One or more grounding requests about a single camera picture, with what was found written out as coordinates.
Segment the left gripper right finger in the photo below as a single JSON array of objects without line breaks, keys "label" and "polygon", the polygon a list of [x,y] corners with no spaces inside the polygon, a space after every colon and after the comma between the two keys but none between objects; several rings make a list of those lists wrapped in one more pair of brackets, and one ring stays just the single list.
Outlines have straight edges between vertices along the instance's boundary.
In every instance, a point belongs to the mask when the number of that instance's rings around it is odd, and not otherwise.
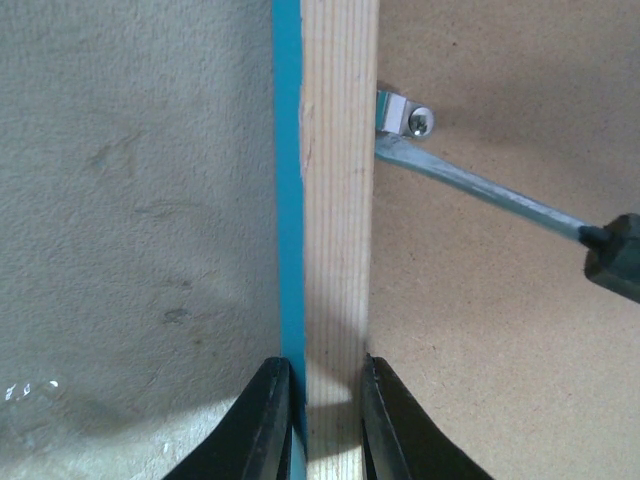
[{"label": "left gripper right finger", "polygon": [[431,420],[390,364],[366,357],[361,424],[367,479],[489,479]]}]

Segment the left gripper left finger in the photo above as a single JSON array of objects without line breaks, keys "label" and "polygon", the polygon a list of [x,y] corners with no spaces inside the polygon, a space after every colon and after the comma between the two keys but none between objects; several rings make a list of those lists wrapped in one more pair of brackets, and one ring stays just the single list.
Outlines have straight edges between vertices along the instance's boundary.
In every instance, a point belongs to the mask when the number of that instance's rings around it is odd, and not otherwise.
[{"label": "left gripper left finger", "polygon": [[291,367],[266,359],[216,428],[166,477],[250,480],[291,477]]}]

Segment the teal wooden picture frame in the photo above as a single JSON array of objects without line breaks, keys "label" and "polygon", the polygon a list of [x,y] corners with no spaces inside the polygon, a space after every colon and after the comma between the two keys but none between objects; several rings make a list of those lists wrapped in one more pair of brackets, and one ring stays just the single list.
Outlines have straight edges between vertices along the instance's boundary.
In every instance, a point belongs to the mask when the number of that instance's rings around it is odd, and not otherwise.
[{"label": "teal wooden picture frame", "polygon": [[497,479],[639,475],[639,307],[584,250],[373,154],[375,91],[424,150],[588,223],[639,207],[635,1],[276,1],[282,348],[306,479],[365,475],[384,357]]}]

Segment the yellow handled screwdriver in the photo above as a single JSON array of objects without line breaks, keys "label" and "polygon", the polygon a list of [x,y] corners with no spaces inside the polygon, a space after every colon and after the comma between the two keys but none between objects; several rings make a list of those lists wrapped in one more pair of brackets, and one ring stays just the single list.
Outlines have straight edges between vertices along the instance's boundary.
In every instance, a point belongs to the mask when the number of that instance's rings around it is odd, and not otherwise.
[{"label": "yellow handled screwdriver", "polygon": [[397,135],[375,142],[376,156],[447,184],[587,248],[584,275],[592,283],[639,301],[639,216],[627,213],[600,227],[442,160]]}]

